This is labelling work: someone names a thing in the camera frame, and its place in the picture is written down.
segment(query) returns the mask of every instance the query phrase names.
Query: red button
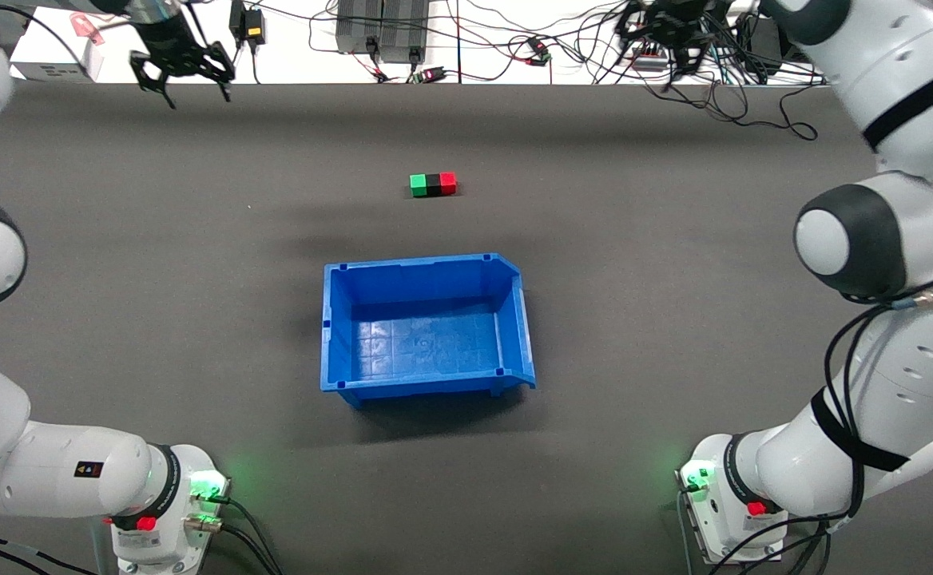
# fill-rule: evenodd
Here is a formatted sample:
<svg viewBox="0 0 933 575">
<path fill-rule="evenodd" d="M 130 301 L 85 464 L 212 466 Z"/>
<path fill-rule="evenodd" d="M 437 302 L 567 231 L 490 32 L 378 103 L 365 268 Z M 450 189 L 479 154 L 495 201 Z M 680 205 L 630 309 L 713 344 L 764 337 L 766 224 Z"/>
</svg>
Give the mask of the red button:
<svg viewBox="0 0 933 575">
<path fill-rule="evenodd" d="M 137 520 L 137 529 L 139 531 L 153 531 L 153 527 L 157 524 L 157 519 L 155 517 L 139 517 Z"/>
<path fill-rule="evenodd" d="M 762 502 L 750 502 L 747 504 L 747 513 L 751 514 L 751 517 L 758 517 L 759 514 L 768 513 L 768 509 Z"/>
</svg>

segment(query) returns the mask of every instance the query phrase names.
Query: green light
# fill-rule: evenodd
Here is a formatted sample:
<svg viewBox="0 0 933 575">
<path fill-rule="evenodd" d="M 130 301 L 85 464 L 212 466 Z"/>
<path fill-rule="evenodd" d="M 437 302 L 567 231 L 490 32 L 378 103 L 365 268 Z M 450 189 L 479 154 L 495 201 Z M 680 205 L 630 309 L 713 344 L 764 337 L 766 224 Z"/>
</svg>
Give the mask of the green light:
<svg viewBox="0 0 933 575">
<path fill-rule="evenodd" d="M 225 476 L 215 470 L 196 472 L 189 478 L 189 494 L 202 498 L 213 498 L 225 491 Z"/>
</svg>

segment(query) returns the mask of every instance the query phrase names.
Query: red cube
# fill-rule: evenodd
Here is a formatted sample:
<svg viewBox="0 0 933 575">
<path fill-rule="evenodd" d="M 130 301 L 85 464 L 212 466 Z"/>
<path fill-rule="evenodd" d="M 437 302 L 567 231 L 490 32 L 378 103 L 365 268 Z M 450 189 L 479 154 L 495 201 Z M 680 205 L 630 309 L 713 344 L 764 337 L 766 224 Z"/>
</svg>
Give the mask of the red cube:
<svg viewBox="0 0 933 575">
<path fill-rule="evenodd" d="M 453 193 L 456 193 L 455 172 L 442 172 L 438 174 L 438 179 L 442 186 L 442 196 L 452 196 Z"/>
</svg>

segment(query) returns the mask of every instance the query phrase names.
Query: black strap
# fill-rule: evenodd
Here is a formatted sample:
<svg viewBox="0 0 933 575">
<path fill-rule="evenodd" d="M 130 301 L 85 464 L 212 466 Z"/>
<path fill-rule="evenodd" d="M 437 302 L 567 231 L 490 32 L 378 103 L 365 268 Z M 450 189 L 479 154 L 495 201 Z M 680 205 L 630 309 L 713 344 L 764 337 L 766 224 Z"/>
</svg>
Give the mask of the black strap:
<svg viewBox="0 0 933 575">
<path fill-rule="evenodd" d="M 736 449 L 740 446 L 740 441 L 743 441 L 745 436 L 747 436 L 746 433 L 734 434 L 733 439 L 729 440 L 729 444 L 726 444 L 725 451 L 722 452 L 722 470 L 725 471 L 726 480 L 729 481 L 729 487 L 733 488 L 733 494 L 736 495 L 736 498 L 740 499 L 740 502 L 743 502 L 744 505 L 750 505 L 750 503 L 753 502 L 764 503 L 765 513 L 777 514 L 783 510 L 783 507 L 778 506 L 777 503 L 773 502 L 771 499 L 762 498 L 761 495 L 751 491 L 751 488 L 748 487 L 747 483 L 744 483 L 744 478 L 740 476 L 740 472 L 736 469 Z"/>
<path fill-rule="evenodd" d="M 849 430 L 840 425 L 832 411 L 825 404 L 825 389 L 821 388 L 818 393 L 811 398 L 811 410 L 814 411 L 814 419 L 818 422 L 822 432 L 836 447 L 842 449 L 844 454 L 853 459 L 854 462 L 862 465 L 875 467 L 883 472 L 894 472 L 900 469 L 904 463 L 911 461 L 911 458 L 905 458 L 903 455 L 892 454 L 890 451 L 868 445 L 859 439 L 850 435 Z"/>
<path fill-rule="evenodd" d="M 175 499 L 175 494 L 179 492 L 179 484 L 181 484 L 182 479 L 182 469 L 181 466 L 179 466 L 179 458 L 175 455 L 175 452 L 172 451 L 172 448 L 167 445 L 157 445 L 153 443 L 150 445 L 156 447 L 157 450 L 162 452 L 165 456 L 165 462 L 168 465 L 168 477 L 165 478 L 165 487 L 162 488 L 161 493 L 157 495 L 155 500 L 150 502 L 149 506 L 146 506 L 145 510 L 130 514 L 130 516 L 112 517 L 112 523 L 123 531 L 137 530 L 137 521 L 144 517 L 160 519 L 160 517 L 165 514 L 165 510 L 168 509 L 168 506 L 171 505 L 172 500 Z"/>
<path fill-rule="evenodd" d="M 864 139 L 871 146 L 871 151 L 875 152 L 879 143 L 885 141 L 890 134 L 930 108 L 933 108 L 933 81 L 924 84 L 902 101 L 896 102 L 893 108 L 887 109 L 864 129 Z"/>
</svg>

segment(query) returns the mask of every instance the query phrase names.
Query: white box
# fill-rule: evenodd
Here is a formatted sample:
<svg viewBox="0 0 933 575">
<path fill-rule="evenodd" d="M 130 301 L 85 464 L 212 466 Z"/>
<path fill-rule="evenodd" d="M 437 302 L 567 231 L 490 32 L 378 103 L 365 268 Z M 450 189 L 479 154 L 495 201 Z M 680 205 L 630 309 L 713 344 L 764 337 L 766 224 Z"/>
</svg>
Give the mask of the white box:
<svg viewBox="0 0 933 575">
<path fill-rule="evenodd" d="M 89 23 L 93 28 L 88 30 L 96 30 L 105 23 L 93 14 L 44 7 L 37 8 L 34 17 L 46 23 L 66 41 L 86 70 L 80 69 L 73 56 L 48 30 L 32 21 L 16 44 L 10 59 L 11 65 L 29 80 L 93 81 L 105 58 L 101 55 L 101 49 L 94 44 L 95 41 L 101 42 L 99 36 L 91 40 L 83 26 Z"/>
</svg>

